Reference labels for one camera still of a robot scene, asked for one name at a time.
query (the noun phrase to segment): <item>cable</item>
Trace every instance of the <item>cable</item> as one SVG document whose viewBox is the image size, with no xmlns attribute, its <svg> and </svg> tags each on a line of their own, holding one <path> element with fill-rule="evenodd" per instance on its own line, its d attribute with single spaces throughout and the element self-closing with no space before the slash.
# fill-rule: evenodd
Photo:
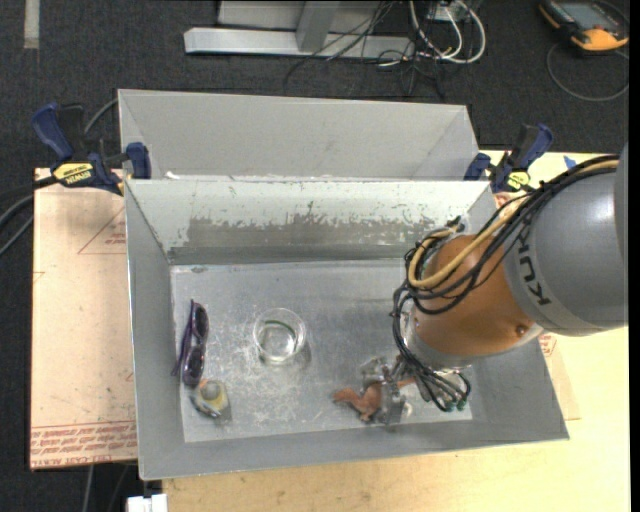
<svg viewBox="0 0 640 512">
<path fill-rule="evenodd" d="M 391 316 L 393 318 L 392 333 L 398 351 L 400 352 L 400 356 L 407 363 L 407 371 L 419 380 L 421 393 L 422 390 L 424 390 L 428 395 L 428 398 L 423 395 L 425 400 L 432 401 L 441 411 L 444 412 L 450 412 L 454 408 L 458 408 L 460 410 L 467 403 L 471 393 L 471 384 L 460 372 L 454 372 L 461 381 L 460 386 L 456 385 L 449 379 L 440 375 L 433 368 L 420 361 L 415 354 L 409 350 L 401 327 L 401 319 L 403 317 L 406 318 L 406 313 L 403 313 L 403 311 L 409 301 L 412 301 L 415 307 L 427 314 L 440 314 L 444 311 L 450 310 L 457 303 L 463 300 L 471 290 L 477 288 L 488 279 L 487 276 L 478 283 L 480 272 L 491 256 L 495 254 L 499 248 L 504 247 L 506 241 L 516 230 L 519 229 L 519 232 L 522 233 L 523 230 L 525 230 L 531 223 L 532 219 L 541 212 L 545 205 L 548 204 L 555 195 L 564 188 L 570 186 L 572 183 L 582 179 L 598 174 L 615 172 L 617 166 L 618 157 L 615 155 L 596 157 L 572 167 L 548 182 L 540 182 L 539 188 L 503 204 L 484 224 L 474 238 L 474 241 L 481 239 L 486 241 L 489 238 L 489 235 L 484 236 L 485 234 L 496 233 L 481 257 L 478 259 L 478 262 L 469 269 L 465 275 L 459 277 L 455 283 L 450 283 L 443 289 L 438 291 L 434 291 L 433 289 L 419 291 L 418 288 L 414 287 L 410 283 L 410 279 L 414 278 L 420 284 L 420 279 L 417 279 L 417 269 L 419 268 L 419 265 L 437 252 L 439 244 L 448 240 L 454 233 L 460 231 L 459 218 L 448 223 L 444 228 L 432 230 L 425 236 L 423 241 L 416 246 L 415 249 L 412 249 L 405 254 L 404 258 L 407 273 L 402 285 L 393 293 L 393 310 L 391 312 Z M 507 207 L 514 203 L 517 204 L 517 208 L 508 210 Z M 489 275 L 498 268 L 498 265 L 504 258 L 504 255 L 507 254 L 514 246 L 515 242 L 512 240 L 509 247 L 504 249 L 504 254 L 501 255 L 500 261 L 493 265 Z M 457 265 L 447 265 L 444 269 L 439 271 L 437 273 L 437 275 L 439 275 L 438 285 L 446 282 L 457 268 Z M 444 307 L 427 309 L 420 304 L 420 300 L 443 297 L 446 293 L 459 288 L 463 284 L 465 284 L 464 289 L 452 297 L 451 302 Z"/>
<path fill-rule="evenodd" d="M 451 16 L 451 13 L 449 11 L 449 7 L 445 8 L 445 12 L 447 13 L 447 16 L 449 17 L 449 19 L 451 20 L 451 23 L 454 26 L 454 29 L 456 31 L 456 36 L 457 36 L 458 41 L 459 41 L 458 48 L 452 54 L 447 54 L 446 52 L 442 52 L 427 37 L 427 34 L 425 34 L 425 32 L 420 27 L 420 23 L 418 21 L 418 16 L 417 16 L 417 13 L 416 13 L 415 3 L 414 3 L 413 0 L 409 0 L 409 13 L 411 15 L 411 23 L 413 24 L 414 29 L 418 32 L 418 34 L 420 35 L 420 38 L 424 41 L 424 43 L 427 45 L 427 47 L 430 48 L 431 50 L 433 50 L 436 53 L 436 55 L 430 55 L 430 54 L 424 53 L 423 54 L 424 57 L 430 57 L 430 58 L 433 58 L 433 59 L 436 59 L 436 60 L 452 62 L 454 64 L 471 64 L 472 62 L 476 62 L 478 59 L 480 59 L 480 57 L 482 57 L 482 55 L 484 54 L 485 49 L 486 49 L 486 44 L 487 44 L 487 36 L 486 36 L 485 30 L 484 30 L 484 26 L 482 24 L 482 21 L 480 20 L 480 18 L 476 14 L 476 12 L 473 9 L 471 9 L 470 7 L 468 7 L 467 4 L 465 4 L 461 0 L 456 0 L 456 2 L 460 6 L 462 6 L 464 9 L 467 10 L 467 12 L 469 13 L 469 16 L 471 17 L 472 21 L 474 22 L 474 24 L 478 27 L 478 30 L 480 31 L 480 48 L 478 49 L 478 51 L 476 52 L 475 55 L 473 55 L 473 56 L 471 56 L 469 58 L 466 58 L 466 59 L 455 58 L 455 56 L 462 50 L 462 46 L 463 46 L 464 42 L 463 42 L 463 38 L 462 38 L 462 34 L 460 32 L 460 29 L 458 28 L 457 23 L 455 22 L 455 20 Z"/>
<path fill-rule="evenodd" d="M 583 96 L 582 94 L 578 94 L 578 93 L 570 90 L 568 87 L 566 87 L 565 85 L 563 85 L 560 82 L 558 77 L 554 74 L 553 70 L 551 69 L 551 57 L 555 53 L 555 51 L 558 48 L 558 46 L 560 46 L 563 43 L 564 43 L 564 41 L 559 41 L 549 49 L 549 52 L 547 53 L 547 72 L 549 73 L 549 76 L 551 77 L 551 80 L 553 80 L 554 83 L 558 87 L 560 87 L 560 89 L 562 89 L 564 92 L 566 92 L 567 94 L 573 96 L 574 98 L 578 98 L 579 100 L 598 102 L 598 101 L 615 100 L 616 98 L 619 98 L 620 96 L 622 96 L 624 93 L 626 93 L 629 90 L 629 80 L 627 80 L 627 83 L 622 87 L 622 89 L 620 89 L 618 92 L 616 92 L 616 93 L 614 93 L 614 94 L 612 94 L 610 96 L 601 96 L 601 97 Z M 624 52 L 622 52 L 620 50 L 617 50 L 614 53 L 616 55 L 619 55 L 619 56 L 624 57 L 625 59 L 629 60 L 629 56 L 626 55 Z"/>
<path fill-rule="evenodd" d="M 113 510 L 113 507 L 116 504 L 116 501 L 118 500 L 118 493 L 120 492 L 120 488 L 122 487 L 122 484 L 124 482 L 124 477 L 127 476 L 127 472 L 129 471 L 130 467 L 131 467 L 130 464 L 125 464 L 124 469 L 120 474 L 120 478 L 118 479 L 118 483 L 113 489 L 113 494 L 111 495 L 111 500 L 109 501 L 109 506 L 107 507 L 106 512 L 111 512 Z"/>
<path fill-rule="evenodd" d="M 89 510 L 89 496 L 91 495 L 91 484 L 93 482 L 93 470 L 94 470 L 94 465 L 91 464 L 91 466 L 89 466 L 89 471 L 87 474 L 87 485 L 84 490 L 84 499 L 82 500 L 82 512 L 87 512 Z"/>
<path fill-rule="evenodd" d="M 9 220 L 11 219 L 11 217 L 13 217 L 13 215 L 17 210 L 22 208 L 27 203 L 30 203 L 32 200 L 33 200 L 33 195 L 29 195 L 13 203 L 6 212 L 0 215 L 0 229 L 2 229 L 2 227 L 9 222 Z M 31 217 L 27 219 L 27 221 L 18 228 L 18 230 L 13 234 L 13 236 L 2 247 L 0 247 L 0 257 L 11 248 L 11 246 L 29 228 L 29 226 L 31 226 L 31 224 L 33 224 L 33 215 L 31 215 Z"/>
<path fill-rule="evenodd" d="M 349 30 L 348 32 L 345 32 L 343 34 L 340 34 L 338 37 L 336 37 L 333 41 L 327 43 L 326 45 L 324 45 L 322 48 L 320 48 L 319 50 L 316 50 L 315 52 L 313 52 L 310 55 L 307 55 L 306 57 L 304 57 L 302 60 L 296 62 L 293 66 L 291 66 L 289 68 L 289 70 L 287 71 L 286 75 L 284 76 L 284 78 L 282 79 L 282 89 L 284 92 L 284 95 L 287 95 L 287 90 L 288 90 L 288 83 L 289 83 L 289 79 L 291 78 L 291 75 L 293 75 L 293 73 L 298 70 L 300 67 L 302 67 L 304 64 L 306 64 L 307 62 L 309 62 L 310 59 L 317 57 L 320 53 L 324 52 L 325 50 L 327 50 L 328 48 L 330 48 L 331 46 L 333 46 L 334 44 L 336 44 L 337 42 L 341 41 L 342 39 L 344 39 L 346 36 L 349 35 L 353 35 L 354 33 L 356 33 L 360 28 L 364 27 L 367 23 L 369 24 L 369 27 L 367 28 L 367 30 L 365 30 L 364 32 L 362 32 L 361 34 L 359 34 L 356 39 L 354 41 L 352 41 L 351 43 L 349 43 L 349 45 L 347 45 L 346 48 L 343 48 L 341 50 L 339 50 L 338 52 L 336 52 L 336 54 L 331 55 L 329 57 L 327 57 L 326 61 L 331 61 L 333 60 L 333 58 L 336 58 L 337 56 L 341 56 L 344 53 L 346 53 L 347 51 L 349 51 L 351 48 L 353 48 L 356 44 L 358 44 L 360 41 L 362 41 L 365 37 L 367 37 L 367 35 L 369 34 L 369 32 L 371 30 L 373 30 L 374 26 L 372 26 L 372 22 L 375 20 L 375 24 L 379 23 L 382 20 L 382 17 L 379 17 L 379 13 L 381 12 L 382 6 L 385 5 L 385 7 L 387 7 L 387 12 L 385 12 L 384 16 L 386 16 L 391 8 L 391 5 L 393 5 L 395 2 L 383 2 L 380 3 L 380 5 L 378 5 L 376 11 L 374 12 L 374 14 L 371 16 L 371 18 L 368 18 L 366 20 L 364 20 L 363 22 L 359 23 L 358 25 L 356 25 L 355 27 L 353 27 L 351 30 Z"/>
<path fill-rule="evenodd" d="M 611 9 L 612 11 L 615 11 L 618 15 L 620 15 L 620 17 L 624 20 L 624 22 L 627 24 L 628 27 L 631 26 L 631 21 L 629 20 L 629 18 L 625 15 L 624 12 L 622 12 L 620 9 L 618 9 L 615 5 L 613 5 L 613 4 L 609 3 L 609 2 L 606 2 L 604 0 L 596 0 L 594 3 L 601 4 L 601 5 L 606 5 L 609 9 Z M 619 98 L 620 96 L 622 96 L 623 94 L 625 94 L 629 90 L 630 78 L 627 79 L 627 83 L 618 92 L 615 92 L 615 93 L 613 93 L 613 94 L 611 94 L 609 96 L 601 96 L 601 97 L 584 96 L 582 94 L 578 94 L 578 93 L 570 90 L 568 87 L 563 85 L 560 82 L 560 80 L 558 79 L 558 77 L 555 75 L 555 73 L 551 69 L 551 57 L 555 53 L 555 51 L 557 50 L 558 46 L 563 44 L 563 42 L 564 41 L 559 41 L 556 44 L 554 44 L 551 48 L 549 48 L 549 51 L 547 52 L 546 65 L 547 65 L 547 72 L 549 73 L 549 76 L 551 77 L 551 80 L 553 80 L 553 82 L 558 87 L 560 87 L 560 89 L 562 89 L 564 92 L 566 92 L 570 96 L 573 96 L 574 98 L 577 98 L 579 100 L 592 101 L 592 102 L 601 102 L 601 101 L 611 101 L 611 100 L 614 100 L 616 98 Z M 613 53 L 616 54 L 616 55 L 619 55 L 620 57 L 623 57 L 623 58 L 629 60 L 629 56 L 626 53 L 624 53 L 624 52 L 622 52 L 620 50 L 616 50 Z"/>
<path fill-rule="evenodd" d="M 459 277 L 455 282 L 449 283 L 443 288 L 434 290 L 435 287 L 441 286 L 445 283 L 452 273 L 458 268 L 458 265 L 462 262 L 463 258 L 455 258 L 455 265 L 447 265 L 441 271 L 437 273 L 438 279 L 434 279 L 433 281 L 437 281 L 435 284 L 431 282 L 429 278 L 426 286 L 424 281 L 421 280 L 418 275 L 418 268 L 421 263 L 428 259 L 430 256 L 435 254 L 438 247 L 432 247 L 432 240 L 436 240 L 436 244 L 440 244 L 442 241 L 445 241 L 448 237 L 445 236 L 447 233 L 447 229 L 435 230 L 435 232 L 431 232 L 425 240 L 416 247 L 416 249 L 409 251 L 405 255 L 405 261 L 407 262 L 407 279 L 406 279 L 406 287 L 409 293 L 414 298 L 416 302 L 416 306 L 423 312 L 427 314 L 440 314 L 444 311 L 448 311 L 452 309 L 457 303 L 460 302 L 468 293 L 470 293 L 473 289 L 480 286 L 480 284 L 476 284 L 476 281 L 480 275 L 480 272 L 484 265 L 488 262 L 489 258 L 500 248 L 508 239 L 509 236 L 521 225 L 525 223 L 530 223 L 533 216 L 537 215 L 539 211 L 562 189 L 567 186 L 575 183 L 576 181 L 588 178 L 590 176 L 594 176 L 597 174 L 614 172 L 617 166 L 618 160 L 617 156 L 614 155 L 605 155 L 602 157 L 597 157 L 577 166 L 574 166 L 572 169 L 562 173 L 558 177 L 550 180 L 547 183 L 541 182 L 540 188 L 535 189 L 534 191 L 526 194 L 525 196 L 518 197 L 516 200 L 520 200 L 520 205 L 514 210 L 504 215 L 501 218 L 499 216 L 500 212 L 504 212 L 504 208 L 513 202 L 509 201 L 505 203 L 494 215 L 492 215 L 491 219 L 483 226 L 483 228 L 476 235 L 474 242 L 483 239 L 486 240 L 488 237 L 484 237 L 485 233 L 494 233 L 497 232 L 498 229 L 495 226 L 502 227 L 499 230 L 498 234 L 493 237 L 490 244 L 485 249 L 482 256 L 479 258 L 478 262 L 468 270 L 463 276 Z M 419 256 L 416 257 L 416 253 L 420 250 L 421 247 L 425 247 Z M 417 283 L 417 286 L 414 286 L 409 279 L 413 281 L 413 283 Z M 443 308 L 438 308 L 434 310 L 429 310 L 419 304 L 420 300 L 429 300 L 434 298 L 442 298 L 447 293 L 456 290 L 458 287 L 466 284 L 464 289 L 453 297 L 453 301 L 444 306 Z"/>
<path fill-rule="evenodd" d="M 84 135 L 85 137 L 91 131 L 91 128 L 100 120 L 100 118 L 107 113 L 107 111 L 118 103 L 118 98 L 111 100 L 110 102 L 103 105 L 98 112 L 89 120 L 89 122 L 84 127 Z"/>
</svg>

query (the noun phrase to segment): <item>cardboard sheet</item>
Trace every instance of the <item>cardboard sheet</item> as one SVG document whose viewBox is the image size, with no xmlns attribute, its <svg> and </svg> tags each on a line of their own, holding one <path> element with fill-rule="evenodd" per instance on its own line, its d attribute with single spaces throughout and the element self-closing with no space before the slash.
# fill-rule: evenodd
<svg viewBox="0 0 640 512">
<path fill-rule="evenodd" d="M 123 198 L 37 191 L 33 270 L 30 467 L 135 459 Z"/>
</svg>

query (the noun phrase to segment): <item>purple sunglasses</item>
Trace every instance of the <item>purple sunglasses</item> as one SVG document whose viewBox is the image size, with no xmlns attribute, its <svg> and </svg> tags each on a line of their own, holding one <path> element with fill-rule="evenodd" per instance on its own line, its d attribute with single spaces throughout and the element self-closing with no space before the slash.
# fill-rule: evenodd
<svg viewBox="0 0 640 512">
<path fill-rule="evenodd" d="M 189 321 L 182 336 L 180 357 L 173 367 L 171 375 L 177 375 L 182 368 L 182 382 L 194 388 L 202 378 L 204 370 L 205 340 L 209 332 L 209 317 L 201 304 L 191 299 L 191 311 Z"/>
</svg>

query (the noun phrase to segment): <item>black wire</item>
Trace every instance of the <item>black wire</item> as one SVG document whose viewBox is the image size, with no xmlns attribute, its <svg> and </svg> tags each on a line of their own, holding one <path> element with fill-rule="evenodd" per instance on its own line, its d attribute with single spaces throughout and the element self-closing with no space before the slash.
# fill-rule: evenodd
<svg viewBox="0 0 640 512">
<path fill-rule="evenodd" d="M 109 506 L 107 507 L 106 512 L 111 512 L 113 510 L 113 507 L 116 504 L 116 501 L 118 501 L 120 488 L 122 487 L 122 484 L 124 483 L 124 478 L 125 478 L 125 476 L 127 476 L 127 472 L 129 471 L 130 467 L 131 467 L 130 464 L 125 464 L 124 469 L 122 470 L 122 473 L 120 474 L 120 478 L 118 479 L 118 483 L 116 484 L 115 488 L 113 489 L 113 494 L 111 495 L 111 500 L 109 501 Z"/>
<path fill-rule="evenodd" d="M 564 41 L 559 41 L 556 44 L 554 44 L 551 48 L 549 48 L 549 51 L 547 52 L 547 60 L 546 60 L 546 64 L 547 64 L 547 73 L 549 73 L 549 76 L 551 77 L 551 80 L 553 80 L 553 82 L 560 87 L 560 89 L 562 89 L 564 92 L 566 92 L 567 94 L 573 96 L 574 98 L 577 98 L 579 100 L 583 100 L 583 101 L 593 101 L 593 102 L 600 102 L 600 101 L 611 101 L 611 100 L 615 100 L 616 98 L 619 98 L 620 96 L 622 96 L 623 94 L 625 94 L 628 90 L 629 90 L 629 79 L 627 79 L 627 83 L 617 92 L 609 95 L 609 96 L 584 96 L 582 94 L 578 94 L 575 91 L 572 91 L 571 89 L 569 89 L 566 85 L 564 85 L 560 79 L 556 76 L 556 74 L 553 72 L 552 69 L 552 65 L 551 65 L 551 58 L 553 56 L 553 54 L 555 53 L 556 49 L 563 45 Z M 627 60 L 629 60 L 629 56 L 626 55 L 625 53 L 621 52 L 621 51 L 616 51 L 614 52 L 615 55 L 619 55 Z"/>
<path fill-rule="evenodd" d="M 514 233 L 515 230 L 518 229 L 518 227 L 522 226 L 523 224 L 531 224 L 534 216 L 537 215 L 540 212 L 540 210 L 558 192 L 568 187 L 572 183 L 575 183 L 576 181 L 580 181 L 582 179 L 589 178 L 591 176 L 614 172 L 615 168 L 611 167 L 611 168 L 597 169 L 597 170 L 588 171 L 588 172 L 582 172 L 578 174 L 580 171 L 582 171 L 586 167 L 589 167 L 591 165 L 595 165 L 598 163 L 603 163 L 606 161 L 611 161 L 616 158 L 617 157 L 613 155 L 596 157 L 574 166 L 573 168 L 562 173 L 561 175 L 557 176 L 556 178 L 550 180 L 547 183 L 541 182 L 540 188 L 535 189 L 534 191 L 527 194 L 529 197 L 521 205 L 518 206 L 518 208 L 516 209 L 516 211 L 512 216 L 511 221 L 505 224 L 504 226 L 502 226 L 499 232 L 493 237 L 488 247 L 485 249 L 483 254 L 478 259 L 478 262 L 471 269 L 469 269 L 465 274 L 460 276 L 455 282 L 450 283 L 447 286 L 441 287 L 441 285 L 444 282 L 446 282 L 446 280 L 451 276 L 451 273 L 448 276 L 445 276 L 438 284 L 436 284 L 429 290 L 418 289 L 416 287 L 411 286 L 407 282 L 406 288 L 408 290 L 408 293 L 413 297 L 416 307 L 425 314 L 441 314 L 451 310 L 453 307 L 459 304 L 473 289 L 478 288 L 484 281 L 486 281 L 486 279 L 488 279 L 488 277 L 486 277 L 482 282 L 480 283 L 477 282 L 480 272 L 482 271 L 484 266 L 487 264 L 489 259 L 498 250 L 498 248 L 503 246 L 503 244 L 508 240 L 508 238 L 512 235 L 512 233 Z M 492 215 L 491 219 L 487 221 L 487 223 L 485 223 L 485 225 L 481 228 L 478 235 L 486 231 L 486 229 L 489 228 L 489 226 L 497 218 L 500 212 L 511 202 L 512 201 L 505 203 L 497 212 L 495 212 Z M 425 237 L 424 241 L 428 240 L 429 236 L 430 235 Z M 436 247 L 431 251 L 431 254 L 433 254 L 437 250 L 437 247 L 443 242 L 444 242 L 444 239 L 438 240 L 438 243 L 436 244 Z M 508 253 L 508 251 L 512 249 L 513 245 L 514 244 L 511 244 L 505 250 L 505 255 L 506 253 Z M 405 264 L 407 266 L 407 271 L 408 271 L 408 265 L 410 263 L 410 260 L 413 258 L 414 254 L 415 254 L 415 251 L 409 251 L 405 255 Z M 490 271 L 490 274 L 492 274 L 495 271 L 495 268 L 497 268 L 497 265 Z M 449 296 L 449 297 L 446 296 L 446 294 L 456 290 L 462 285 L 464 285 L 464 288 L 462 291 L 459 291 L 456 295 L 453 295 L 453 296 Z M 444 297 L 447 297 L 447 299 L 450 300 L 450 302 L 440 308 L 431 309 L 420 304 L 421 300 L 430 300 L 430 299 L 444 298 Z"/>
<path fill-rule="evenodd" d="M 105 115 L 112 107 L 116 106 L 117 104 L 118 104 L 118 99 L 115 98 L 115 99 L 109 101 L 108 103 L 105 103 L 102 107 L 100 107 L 100 110 L 98 110 L 98 112 L 96 112 L 96 114 L 85 125 L 85 127 L 84 127 L 84 136 L 86 137 L 89 134 L 89 132 L 91 131 L 91 128 L 94 127 L 94 125 L 100 120 L 100 118 L 103 115 Z"/>
<path fill-rule="evenodd" d="M 404 343 L 400 320 L 402 318 L 404 304 L 406 304 L 409 299 L 410 295 L 407 293 L 407 281 L 405 280 L 402 286 L 394 291 L 393 310 L 391 312 L 391 316 L 393 317 L 392 333 L 398 351 L 401 357 L 407 362 L 409 373 L 420 380 L 427 390 L 431 401 L 438 409 L 443 412 L 451 412 L 455 407 L 461 409 L 467 403 L 469 394 L 471 393 L 471 384 L 469 381 L 461 373 L 456 372 L 464 383 L 465 389 L 463 390 L 459 386 L 449 382 L 438 375 L 432 368 L 422 364 Z M 440 391 L 448 400 L 437 396 L 434 388 Z"/>
<path fill-rule="evenodd" d="M 87 485 L 85 486 L 85 489 L 84 489 L 84 498 L 82 500 L 82 512 L 87 512 L 89 510 L 89 496 L 91 495 L 91 484 L 93 483 L 94 468 L 95 466 L 91 464 L 87 472 Z"/>
<path fill-rule="evenodd" d="M 356 39 L 354 39 L 351 43 L 349 43 L 347 45 L 347 47 L 342 48 L 341 50 L 339 50 L 338 52 L 336 52 L 335 54 L 327 57 L 325 59 L 326 62 L 330 62 L 331 60 L 333 60 L 334 58 L 340 57 L 342 55 L 344 55 L 344 53 L 346 53 L 347 51 L 349 51 L 351 48 L 353 48 L 354 46 L 356 46 L 360 41 L 362 41 L 363 39 L 365 39 L 370 32 L 373 30 L 373 28 L 375 27 L 375 25 L 377 25 L 384 16 L 386 16 L 389 12 L 389 10 L 391 9 L 391 6 L 394 4 L 395 2 L 381 2 L 378 7 L 376 8 L 376 10 L 374 11 L 374 14 L 371 16 L 371 18 L 366 19 L 365 21 L 359 23 L 358 25 L 356 25 L 355 27 L 353 27 L 351 30 L 349 30 L 348 32 L 345 32 L 343 34 L 340 34 L 337 38 L 335 38 L 333 41 L 327 43 L 326 45 L 324 45 L 322 48 L 320 48 L 319 50 L 316 50 L 315 52 L 313 52 L 310 55 L 305 56 L 304 58 L 302 58 L 301 60 L 299 60 L 298 62 L 296 62 L 293 66 L 291 66 L 289 68 L 289 70 L 287 71 L 287 73 L 285 74 L 284 78 L 282 79 L 282 90 L 285 96 L 288 95 L 288 89 L 289 89 L 289 79 L 291 78 L 291 76 L 293 75 L 293 73 L 295 71 L 297 71 L 298 69 L 300 69 L 304 64 L 306 64 L 307 62 L 309 62 L 311 59 L 313 59 L 314 57 L 317 57 L 320 53 L 324 52 L 325 50 L 327 50 L 328 48 L 330 48 L 331 46 L 333 46 L 334 44 L 336 44 L 338 41 L 342 40 L 343 38 L 345 38 L 348 35 L 353 35 L 354 33 L 356 33 L 358 31 L 358 29 L 362 28 L 366 23 L 369 24 L 369 26 L 367 27 L 367 29 L 365 31 L 363 31 L 361 34 L 358 35 L 358 37 L 356 37 Z M 382 11 L 383 8 L 386 8 L 386 12 L 384 13 L 384 16 L 380 16 L 380 12 Z"/>
<path fill-rule="evenodd" d="M 9 221 L 22 209 L 30 206 L 33 202 L 33 194 L 18 199 L 13 203 L 2 215 L 0 215 L 0 230 L 9 223 Z M 29 226 L 33 224 L 33 215 L 29 217 L 9 238 L 9 240 L 0 247 L 0 257 L 3 256 L 18 239 L 29 229 Z"/>
</svg>

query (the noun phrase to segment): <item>brown object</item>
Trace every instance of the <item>brown object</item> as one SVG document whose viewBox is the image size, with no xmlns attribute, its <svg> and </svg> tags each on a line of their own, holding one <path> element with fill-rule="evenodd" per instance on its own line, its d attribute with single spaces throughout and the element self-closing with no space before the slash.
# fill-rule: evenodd
<svg viewBox="0 0 640 512">
<path fill-rule="evenodd" d="M 443 245 L 428 262 L 425 276 L 434 274 L 447 265 L 472 240 L 472 235 L 463 235 Z M 470 270 L 479 261 L 491 240 L 490 237 L 473 250 L 435 290 L 453 283 Z M 478 283 L 487 279 L 502 255 L 503 250 L 500 248 L 491 256 L 480 272 Z M 464 285 L 449 292 L 447 296 L 454 296 L 461 292 L 463 287 Z M 437 298 L 423 300 L 421 304 L 428 309 L 435 309 L 446 306 L 451 300 Z M 438 315 L 427 315 L 416 309 L 413 321 L 417 335 L 427 345 L 440 352 L 457 356 L 488 355 L 507 350 L 515 345 L 534 323 L 511 295 L 502 265 L 486 282 L 472 290 L 451 310 Z"/>
<path fill-rule="evenodd" d="M 402 380 L 398 382 L 398 388 L 403 388 L 413 382 L 414 379 Z M 382 384 L 379 382 L 371 384 L 362 396 L 351 388 L 341 389 L 333 394 L 333 401 L 350 404 L 360 413 L 360 419 L 362 421 L 371 421 L 371 417 L 380 409 L 380 403 L 382 402 Z"/>
</svg>

